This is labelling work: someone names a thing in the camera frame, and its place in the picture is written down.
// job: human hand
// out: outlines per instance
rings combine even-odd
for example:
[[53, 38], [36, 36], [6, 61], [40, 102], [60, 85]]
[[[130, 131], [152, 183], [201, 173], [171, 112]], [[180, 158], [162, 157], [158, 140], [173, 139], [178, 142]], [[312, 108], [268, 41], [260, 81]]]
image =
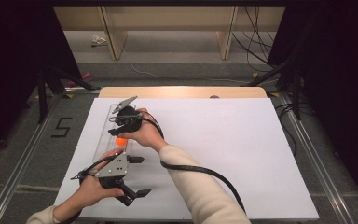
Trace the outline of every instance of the human hand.
[[[122, 149], [113, 149], [104, 153], [101, 159], [120, 152], [122, 152]], [[101, 170], [108, 162], [109, 161], [101, 162], [94, 168]], [[122, 189], [104, 189], [97, 177], [88, 175], [77, 191], [54, 209], [53, 216], [59, 221], [65, 221], [81, 211], [84, 207], [92, 206], [103, 198], [119, 196], [124, 196]]]
[[[143, 114], [143, 118], [155, 121], [148, 113], [147, 109], [141, 108], [137, 111]], [[134, 133], [121, 133], [118, 135], [119, 138], [133, 139], [137, 141], [141, 146], [151, 147], [159, 152], [159, 150], [168, 145], [167, 142], [161, 137], [157, 128], [149, 123], [148, 121], [143, 120], [141, 128]]]

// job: table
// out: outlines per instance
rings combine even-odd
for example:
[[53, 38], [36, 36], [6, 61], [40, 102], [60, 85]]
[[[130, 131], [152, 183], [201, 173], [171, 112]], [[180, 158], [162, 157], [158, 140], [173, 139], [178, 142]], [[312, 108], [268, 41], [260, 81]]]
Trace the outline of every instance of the table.
[[[102, 89], [100, 98], [95, 99], [91, 107], [55, 204], [63, 202], [78, 188], [77, 181], [71, 181], [70, 177], [91, 164], [110, 105], [129, 95], [139, 96], [133, 103], [149, 109], [169, 143], [184, 148], [203, 166], [231, 181], [251, 220], [301, 221], [319, 218], [272, 103], [257, 87]], [[221, 99], [205, 99], [211, 95]], [[129, 166], [124, 179], [126, 185], [134, 190], [151, 188], [152, 191], [145, 198], [136, 199], [129, 207], [115, 199], [101, 200], [84, 209], [80, 218], [190, 220], [186, 205], [168, 172], [160, 166], [156, 152], [134, 142], [131, 155], [142, 156], [145, 161]]]

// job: floor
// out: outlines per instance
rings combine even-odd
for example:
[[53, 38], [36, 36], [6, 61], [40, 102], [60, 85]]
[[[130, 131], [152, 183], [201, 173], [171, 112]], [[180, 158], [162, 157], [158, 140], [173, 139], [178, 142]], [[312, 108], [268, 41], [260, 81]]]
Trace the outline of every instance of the floor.
[[[81, 72], [91, 72], [94, 79], [90, 83], [95, 86], [238, 86], [252, 81], [254, 75], [264, 73], [255, 69], [270, 69], [257, 58], [248, 57], [234, 39], [229, 58], [222, 60], [212, 32], [130, 32], [123, 54], [117, 61], [111, 60], [109, 49], [104, 43], [98, 47], [91, 46], [94, 44], [91, 42], [93, 35], [104, 37], [103, 32], [66, 32]], [[244, 46], [248, 46], [249, 40], [243, 33], [237, 32], [235, 35]], [[261, 37], [266, 45], [272, 44], [268, 34], [262, 34]], [[251, 50], [257, 56], [264, 57], [260, 45], [253, 43]], [[121, 73], [110, 74], [114, 69], [120, 69]], [[276, 77], [265, 82], [262, 87], [267, 92], [275, 92], [275, 82]], [[7, 193], [8, 200], [1, 204], [5, 213], [0, 214], [0, 223], [24, 223], [33, 212], [54, 203], [66, 172], [64, 167], [69, 165], [72, 158], [88, 108], [92, 100], [98, 97], [97, 92], [71, 93], [64, 97], [52, 95], [48, 98], [50, 111], [53, 112], [40, 136], [34, 136], [40, 126], [36, 123], [37, 96], [36, 93], [33, 94], [28, 102], [29, 108], [24, 109], [7, 136], [8, 147], [0, 148], [0, 193], [5, 191], [8, 180], [17, 181], [14, 191]], [[290, 96], [281, 93], [279, 97], [271, 96], [270, 99], [278, 106], [290, 101]], [[300, 124], [305, 127], [309, 139], [299, 137], [297, 133], [301, 130], [296, 128], [298, 123], [291, 119], [290, 113], [282, 116], [282, 124], [293, 136], [294, 140], [287, 133], [292, 150], [296, 149], [296, 162], [300, 172], [321, 217], [307, 223], [358, 223], [358, 188], [339, 157], [334, 155], [334, 149], [310, 106], [304, 104], [302, 107]], [[282, 109], [283, 107], [277, 109], [277, 115], [281, 114]], [[63, 135], [62, 130], [56, 129], [58, 122], [70, 127], [66, 137], [52, 137]], [[30, 139], [35, 138], [37, 141], [30, 142]], [[307, 149], [307, 140], [311, 141], [313, 149]], [[34, 151], [29, 154], [30, 159], [18, 163], [23, 160], [24, 151], [31, 147], [34, 147]], [[324, 175], [315, 171], [312, 153], [319, 157], [325, 169]], [[16, 173], [19, 166], [24, 166], [24, 169], [21, 173]], [[333, 198], [326, 186], [337, 193], [333, 194]], [[344, 202], [344, 207], [333, 203], [337, 197]], [[76, 223], [95, 221], [79, 220]], [[253, 223], [286, 222], [255, 220]]]

